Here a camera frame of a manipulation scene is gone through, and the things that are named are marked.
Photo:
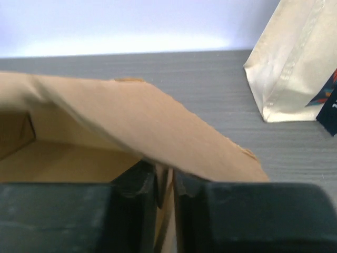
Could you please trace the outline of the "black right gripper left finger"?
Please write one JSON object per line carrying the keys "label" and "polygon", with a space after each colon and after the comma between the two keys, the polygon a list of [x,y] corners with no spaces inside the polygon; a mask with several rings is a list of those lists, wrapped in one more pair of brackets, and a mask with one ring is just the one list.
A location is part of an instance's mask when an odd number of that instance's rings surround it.
{"label": "black right gripper left finger", "polygon": [[109,183],[1,184],[1,252],[152,252],[153,167]]}

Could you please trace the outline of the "spare cardboard sheet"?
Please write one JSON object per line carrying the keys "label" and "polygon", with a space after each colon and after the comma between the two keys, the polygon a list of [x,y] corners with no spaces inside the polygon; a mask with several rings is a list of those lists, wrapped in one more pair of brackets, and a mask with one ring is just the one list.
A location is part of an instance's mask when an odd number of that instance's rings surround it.
{"label": "spare cardboard sheet", "polygon": [[172,170],[267,182],[256,156],[141,79],[1,73],[1,180],[108,182],[138,159],[160,191],[155,244],[175,236]]}

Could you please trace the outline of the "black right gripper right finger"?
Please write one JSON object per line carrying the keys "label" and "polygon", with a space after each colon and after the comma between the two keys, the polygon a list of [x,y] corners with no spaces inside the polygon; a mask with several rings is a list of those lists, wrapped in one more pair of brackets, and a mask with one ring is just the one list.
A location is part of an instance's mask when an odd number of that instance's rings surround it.
{"label": "black right gripper right finger", "polygon": [[336,252],[336,210],[309,183],[174,174],[178,252]]}

